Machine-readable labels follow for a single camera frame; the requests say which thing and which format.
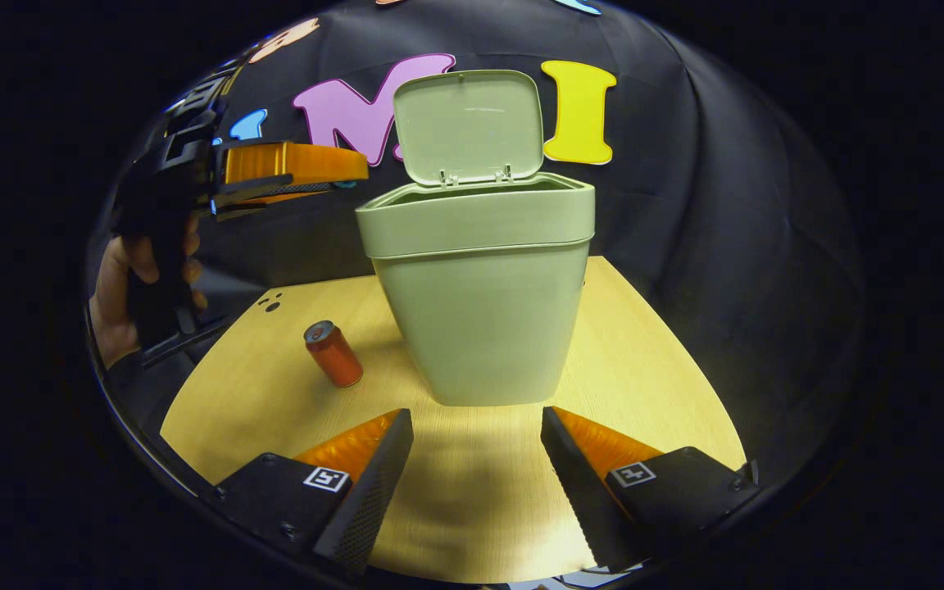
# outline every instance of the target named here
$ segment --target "letter m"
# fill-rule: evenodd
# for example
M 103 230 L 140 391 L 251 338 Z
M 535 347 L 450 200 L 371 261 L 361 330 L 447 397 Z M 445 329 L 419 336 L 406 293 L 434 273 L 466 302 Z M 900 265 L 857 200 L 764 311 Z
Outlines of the letter m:
M 366 156 L 367 164 L 376 166 L 385 156 L 385 144 L 396 119 L 393 111 L 396 89 L 409 79 L 445 74 L 456 63 L 457 59 L 448 53 L 408 57 L 393 65 L 385 75 L 373 102 L 341 79 L 327 79 L 298 94 L 293 105 L 304 111 L 312 144 L 340 147 L 340 135 L 349 146 Z M 402 158 L 400 146 L 396 146 L 395 153 Z

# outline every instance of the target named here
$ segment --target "orange letter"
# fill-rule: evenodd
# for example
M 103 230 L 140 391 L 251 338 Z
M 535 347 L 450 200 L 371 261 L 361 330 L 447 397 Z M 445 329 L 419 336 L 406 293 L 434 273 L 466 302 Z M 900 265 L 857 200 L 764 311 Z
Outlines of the orange letter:
M 257 63 L 265 57 L 272 55 L 278 48 L 285 48 L 286 45 L 289 45 L 295 41 L 300 41 L 308 36 L 312 30 L 319 29 L 319 18 L 306 20 L 300 24 L 296 24 L 282 33 L 277 34 L 267 42 L 262 48 L 258 49 L 254 55 L 250 57 L 250 63 Z
M 606 90 L 618 80 L 578 62 L 548 61 L 541 70 L 556 80 L 556 136 L 544 143 L 548 160 L 606 164 L 614 150 L 603 142 L 603 107 Z

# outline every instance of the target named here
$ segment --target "can top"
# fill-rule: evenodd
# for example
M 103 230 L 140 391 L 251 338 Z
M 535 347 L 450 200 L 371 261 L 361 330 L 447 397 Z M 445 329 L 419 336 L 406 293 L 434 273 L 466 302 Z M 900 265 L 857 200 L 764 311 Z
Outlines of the can top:
M 308 344 L 322 343 L 334 331 L 334 323 L 329 319 L 317 321 L 304 331 L 304 341 Z

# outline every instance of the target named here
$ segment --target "finger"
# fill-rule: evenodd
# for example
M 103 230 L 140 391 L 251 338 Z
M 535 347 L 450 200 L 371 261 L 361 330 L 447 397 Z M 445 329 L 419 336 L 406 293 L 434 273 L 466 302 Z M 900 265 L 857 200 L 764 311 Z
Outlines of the finger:
M 151 249 L 151 239 L 144 238 L 123 238 L 123 248 L 130 261 L 130 268 L 134 273 L 141 277 L 147 284 L 153 284 L 158 280 L 158 265 L 155 265 L 155 257 Z
M 207 296 L 202 294 L 202 291 L 199 291 L 198 288 L 192 288 L 192 302 L 195 303 L 195 307 L 198 307 L 200 312 L 205 312 L 206 308 L 210 306 L 210 302 L 207 302 Z
M 180 267 L 180 273 L 186 283 L 194 284 L 196 280 L 199 280 L 199 275 L 202 274 L 202 263 L 194 258 L 189 258 Z
M 129 269 L 130 258 L 123 247 L 123 239 L 112 239 L 101 258 L 97 291 L 94 292 L 101 317 L 108 324 L 117 324 L 126 319 L 126 284 Z
M 138 329 L 133 324 L 114 324 L 103 326 L 97 336 L 97 347 L 101 352 L 104 365 L 111 369 L 117 360 L 131 352 L 141 350 L 138 343 Z
M 184 255 L 191 256 L 199 249 L 199 234 L 188 233 L 184 235 Z

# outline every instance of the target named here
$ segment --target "black fabric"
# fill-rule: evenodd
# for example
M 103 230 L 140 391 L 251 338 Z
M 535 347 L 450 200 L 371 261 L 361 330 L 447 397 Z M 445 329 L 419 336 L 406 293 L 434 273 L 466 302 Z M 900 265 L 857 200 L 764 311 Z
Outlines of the black fabric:
M 595 184 L 591 254 L 605 256 L 690 351 L 746 455 L 760 460 L 761 485 L 786 482 L 810 459 L 849 392 L 865 298 L 842 192 L 778 107 L 714 57 L 615 7 L 589 18 L 554 2 L 417 0 L 381 10 L 357 0 L 318 16 L 314 33 L 243 68 L 222 135 L 266 108 L 263 137 L 306 143 L 303 111 L 292 106 L 302 90 L 340 78 L 374 100 L 397 61 L 449 52 L 453 70 L 533 78 L 550 138 L 555 82 L 541 62 L 613 72 L 604 135 L 614 160 L 545 160 L 542 170 Z M 393 129 L 381 165 L 355 188 L 204 220 L 198 287 L 211 311 L 237 316 L 266 288 L 372 274 L 353 210 L 410 182 L 391 156 L 396 142 Z M 210 345 L 152 372 L 127 362 L 112 371 L 116 395 L 149 433 Z M 651 395 L 650 383 L 629 386 Z

